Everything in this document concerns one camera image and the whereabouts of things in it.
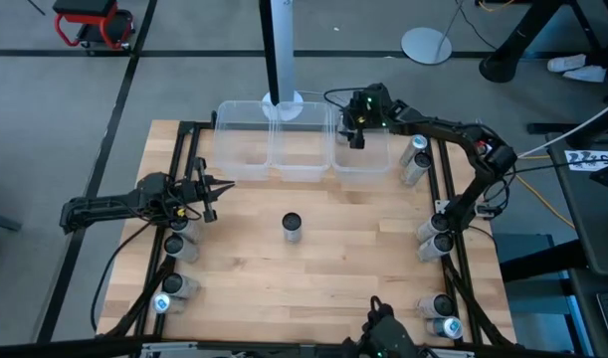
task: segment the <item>black floor stripe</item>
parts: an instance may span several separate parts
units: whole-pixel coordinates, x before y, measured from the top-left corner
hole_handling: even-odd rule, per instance
[[[452,59],[483,59],[493,52],[488,51],[454,51]],[[585,53],[573,52],[527,52],[523,60],[548,60],[556,57],[572,56]],[[97,50],[93,54],[81,50],[0,50],[0,57],[49,57],[49,58],[262,58],[264,50],[142,50],[136,52]],[[297,58],[348,58],[348,59],[407,59],[402,51],[373,50],[295,50]]]
[[[140,34],[134,46],[134,56],[131,57],[128,66],[126,67],[126,73],[124,74],[124,79],[122,80],[122,85],[120,86],[117,99],[115,100],[115,106],[113,107],[111,118],[109,119],[106,127],[106,133],[102,139],[100,152],[96,158],[96,163],[94,164],[94,169],[90,176],[89,182],[87,183],[87,189],[85,190],[85,196],[87,197],[93,198],[98,195],[104,170],[106,169],[106,163],[108,162],[113,141],[115,140],[115,134],[117,133],[122,112],[124,111],[124,105],[133,82],[133,76],[135,75],[135,70],[137,69],[137,63],[139,61],[138,54],[144,46],[144,41],[146,40],[146,35],[148,34],[156,4],[157,0],[149,0],[146,8]],[[84,238],[84,230],[75,231],[71,236],[70,244],[65,255],[65,260],[61,266],[58,280],[56,281],[56,286],[54,287],[54,292],[52,293],[49,306],[45,313],[45,319],[43,320],[43,324],[38,334],[38,343],[47,343],[52,340],[54,329],[58,323],[58,317],[63,307],[65,297],[67,296],[67,289],[72,279],[72,274],[74,273],[74,268],[76,267],[76,261],[83,245]]]
[[[131,53],[127,51],[95,50],[90,54],[83,50],[0,50],[0,57],[129,57]]]

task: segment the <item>label sticker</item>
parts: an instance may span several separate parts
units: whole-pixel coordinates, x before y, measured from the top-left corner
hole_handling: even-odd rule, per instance
[[[608,151],[604,150],[565,150],[568,163],[593,160],[593,162],[570,164],[573,171],[598,171],[608,167]]]

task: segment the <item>yellow cable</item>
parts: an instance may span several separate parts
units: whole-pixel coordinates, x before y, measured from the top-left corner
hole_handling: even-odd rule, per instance
[[[540,193],[538,193],[535,189],[533,189],[532,186],[529,185],[529,183],[525,182],[524,179],[522,179],[517,174],[515,175],[515,179],[517,179],[520,183],[522,183],[522,185],[524,185],[525,188],[529,189],[529,191],[531,193],[533,193],[533,195],[535,195],[542,202],[542,204],[544,204],[544,206],[547,207],[547,209],[549,209],[551,211],[551,213],[553,213],[553,215],[555,215],[560,220],[562,220],[566,225],[570,226],[571,229],[575,230],[575,227],[573,226],[573,224],[570,221],[566,220],[566,218],[564,218],[560,213],[558,213],[557,210],[555,210],[551,206],[551,204],[549,204],[549,202],[547,202],[546,199],[544,199],[542,197],[542,195],[540,195]]]
[[[494,9],[490,9],[489,7],[485,6],[485,1],[479,1],[479,5],[481,5],[481,7],[487,12],[495,12],[495,11],[501,10],[502,8],[509,6],[514,1],[515,0],[509,0],[509,1],[505,2],[503,5],[501,5],[497,8],[494,8]]]
[[[531,155],[528,157],[522,157],[520,159],[549,159],[548,155]]]

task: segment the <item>clear plastic bin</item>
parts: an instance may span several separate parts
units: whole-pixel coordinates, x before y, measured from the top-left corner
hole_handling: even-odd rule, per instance
[[[277,122],[272,160],[282,173],[282,180],[318,182],[330,167],[334,138],[332,111],[319,102],[281,102],[276,110]],[[293,113],[299,113],[293,119]]]
[[[257,100],[227,100],[217,114],[214,166],[234,180],[268,180],[275,108]]]
[[[365,147],[350,149],[349,144],[334,140],[332,166],[344,183],[368,184],[385,178],[392,167],[390,133],[387,129],[363,131]]]

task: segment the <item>white cable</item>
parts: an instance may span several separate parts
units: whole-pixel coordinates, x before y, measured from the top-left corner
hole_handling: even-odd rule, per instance
[[[533,149],[531,149],[531,150],[529,150],[529,151],[525,151],[525,153],[521,153],[521,154],[519,154],[519,155],[518,155],[518,158],[525,157],[525,156],[527,156],[527,155],[529,155],[529,154],[531,154],[531,153],[534,153],[534,152],[536,152],[536,151],[538,151],[538,150],[540,150],[540,149],[544,149],[544,148],[548,147],[549,145],[551,145],[551,144],[555,143],[555,142],[556,142],[556,141],[558,141],[558,140],[561,140],[561,139],[566,138],[567,136],[569,136],[569,135],[571,135],[571,134],[575,133],[576,131],[578,131],[578,130],[582,129],[582,128],[583,128],[585,125],[587,125],[587,124],[589,124],[590,122],[594,121],[595,119],[599,118],[599,117],[600,117],[602,114],[604,114],[604,113],[605,113],[607,110],[608,110],[608,107],[606,107],[606,108],[602,109],[602,110],[601,110],[599,113],[595,114],[594,116],[592,116],[591,118],[589,118],[589,120],[585,121],[584,123],[582,123],[582,124],[580,124],[580,125],[576,126],[575,128],[573,128],[573,129],[569,130],[568,132],[566,132],[566,133],[564,133],[564,134],[560,135],[559,137],[557,137],[557,138],[555,138],[555,139],[553,139],[553,140],[551,140],[551,141],[549,141],[549,142],[546,142],[546,143],[544,143],[544,144],[540,145],[539,147],[535,147],[535,148],[533,148]]]

